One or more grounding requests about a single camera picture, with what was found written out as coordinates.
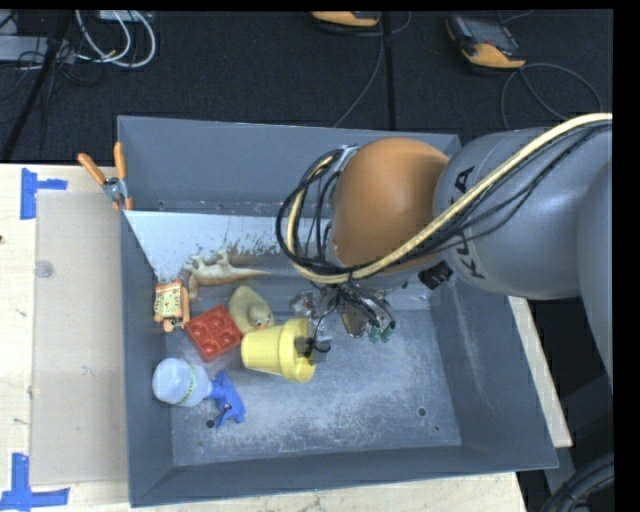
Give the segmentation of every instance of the black carpet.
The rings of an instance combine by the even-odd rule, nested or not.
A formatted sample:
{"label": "black carpet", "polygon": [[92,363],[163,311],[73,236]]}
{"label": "black carpet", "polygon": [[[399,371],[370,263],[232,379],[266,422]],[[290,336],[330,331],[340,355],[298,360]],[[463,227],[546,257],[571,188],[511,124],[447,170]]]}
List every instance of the black carpet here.
{"label": "black carpet", "polygon": [[[15,12],[20,33],[42,35],[44,51],[56,11]],[[118,26],[96,21],[92,12],[83,14],[96,42],[120,48]],[[448,14],[386,13],[381,38],[322,31],[307,12],[155,11],[155,58],[140,69],[83,61],[54,66],[7,160],[75,164],[86,152],[98,165],[112,165],[122,114],[454,133],[466,144],[505,129],[612,112],[612,9],[465,11],[507,21],[527,59],[520,73],[488,74],[474,73],[463,60],[447,35]],[[136,29],[141,58],[149,39]],[[75,20],[66,37],[89,53]],[[37,71],[0,66],[4,147]],[[579,301],[532,307],[561,399],[602,375]],[[575,447],[576,465],[611,450],[611,433],[609,418],[600,436],[591,432],[592,444]],[[538,510],[548,494],[541,473],[519,476],[529,510]],[[592,512],[613,510],[612,501],[600,499]]]}

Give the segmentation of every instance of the yellow toy duck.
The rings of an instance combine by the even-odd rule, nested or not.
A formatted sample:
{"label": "yellow toy duck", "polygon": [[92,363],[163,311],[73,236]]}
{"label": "yellow toy duck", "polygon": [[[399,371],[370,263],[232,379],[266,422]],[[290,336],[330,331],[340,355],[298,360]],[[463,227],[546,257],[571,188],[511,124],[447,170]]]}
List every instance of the yellow toy duck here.
{"label": "yellow toy duck", "polygon": [[273,311],[252,288],[239,286],[229,299],[229,314],[242,334],[274,324]]}

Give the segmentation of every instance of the gray bin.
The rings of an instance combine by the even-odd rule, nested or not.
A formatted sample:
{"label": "gray bin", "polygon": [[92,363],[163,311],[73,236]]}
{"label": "gray bin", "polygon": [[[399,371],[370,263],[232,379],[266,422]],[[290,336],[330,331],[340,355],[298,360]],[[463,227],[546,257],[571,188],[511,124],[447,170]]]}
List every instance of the gray bin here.
{"label": "gray bin", "polygon": [[[145,224],[156,238],[169,217],[184,218],[185,233],[193,216],[272,218],[320,155],[388,136],[448,156],[460,149],[453,135],[118,119],[136,208],[121,218],[132,506],[557,466],[508,299],[455,275],[433,291],[415,279],[394,292],[398,329],[386,344],[350,339],[330,317],[333,348],[306,384],[243,368],[239,349],[201,363],[211,378],[227,370],[247,408],[241,424],[208,428],[218,414],[210,401],[187,409],[154,399],[162,359],[199,360],[184,332],[153,321],[158,276],[135,214],[157,212]],[[246,284],[284,321],[309,283],[277,251],[253,263],[272,275]],[[201,288],[192,317],[226,304],[232,289]]]}

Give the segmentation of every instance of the yellow cup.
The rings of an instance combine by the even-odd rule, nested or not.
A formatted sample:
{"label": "yellow cup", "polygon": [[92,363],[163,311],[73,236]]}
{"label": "yellow cup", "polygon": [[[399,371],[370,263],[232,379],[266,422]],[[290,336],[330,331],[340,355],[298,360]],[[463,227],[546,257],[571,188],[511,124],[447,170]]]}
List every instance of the yellow cup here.
{"label": "yellow cup", "polygon": [[296,338],[307,338],[309,321],[292,318],[283,325],[251,331],[244,335],[240,355],[245,367],[282,375],[291,382],[308,382],[315,366],[296,350]]}

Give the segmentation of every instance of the toy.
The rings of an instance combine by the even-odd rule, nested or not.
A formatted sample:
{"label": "toy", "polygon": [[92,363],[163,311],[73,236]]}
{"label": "toy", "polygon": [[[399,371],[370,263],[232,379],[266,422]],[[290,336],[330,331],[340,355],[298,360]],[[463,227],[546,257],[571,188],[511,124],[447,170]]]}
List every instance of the toy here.
{"label": "toy", "polygon": [[205,363],[237,347],[242,341],[242,332],[222,305],[196,316],[183,328]]}
{"label": "toy", "polygon": [[284,325],[245,334],[240,356],[246,368],[281,375],[290,382],[308,382],[315,372],[312,361],[299,350],[309,338],[309,320],[292,318]]}
{"label": "toy", "polygon": [[210,380],[204,367],[168,357],[154,370],[151,387],[158,400],[171,405],[195,407],[205,399],[214,400],[222,412],[216,427],[229,419],[244,421],[246,409],[224,370]]}
{"label": "toy", "polygon": [[11,489],[2,491],[0,510],[29,512],[35,507],[60,507],[69,501],[69,487],[59,491],[33,492],[29,485],[29,457],[22,453],[11,455]]}
{"label": "toy", "polygon": [[189,321],[189,296],[179,279],[169,284],[156,285],[153,312],[153,319],[163,323],[165,332],[173,331],[176,326],[182,327]]}
{"label": "toy", "polygon": [[246,285],[239,286],[231,295],[229,314],[242,334],[271,327],[274,323],[269,304]]}
{"label": "toy", "polygon": [[182,267],[182,270],[190,273],[188,286],[191,302],[199,300],[200,286],[220,286],[249,277],[269,274],[269,272],[262,270],[232,267],[226,251],[218,251],[218,255],[220,260],[213,265],[207,265],[198,254],[195,254],[190,258],[195,265],[187,263]]}

